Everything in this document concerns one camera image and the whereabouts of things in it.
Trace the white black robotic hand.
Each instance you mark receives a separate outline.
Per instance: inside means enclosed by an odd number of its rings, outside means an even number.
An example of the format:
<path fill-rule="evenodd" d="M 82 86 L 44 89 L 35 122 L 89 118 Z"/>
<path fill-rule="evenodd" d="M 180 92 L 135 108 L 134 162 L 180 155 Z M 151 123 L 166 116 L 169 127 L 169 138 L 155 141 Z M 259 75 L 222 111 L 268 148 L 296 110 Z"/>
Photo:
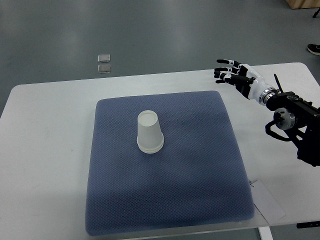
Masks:
<path fill-rule="evenodd" d="M 267 84 L 265 78 L 248 64 L 229 59 L 217 59 L 216 62 L 228 66 L 214 69 L 215 82 L 234 86 L 246 99 L 256 100 L 264 106 L 268 97 L 278 92 L 273 86 Z"/>

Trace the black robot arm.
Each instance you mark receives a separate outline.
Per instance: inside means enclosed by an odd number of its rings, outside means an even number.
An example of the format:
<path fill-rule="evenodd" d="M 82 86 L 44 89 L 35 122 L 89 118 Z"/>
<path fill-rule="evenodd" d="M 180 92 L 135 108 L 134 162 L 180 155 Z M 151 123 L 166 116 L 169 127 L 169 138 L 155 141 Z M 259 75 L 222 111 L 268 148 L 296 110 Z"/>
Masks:
<path fill-rule="evenodd" d="M 278 89 L 263 99 L 267 109 L 273 111 L 273 120 L 265 125 L 267 135 L 292 142 L 297 147 L 297 159 L 313 166 L 320 165 L 320 109 L 292 91 L 284 92 L 278 76 L 274 75 Z"/>

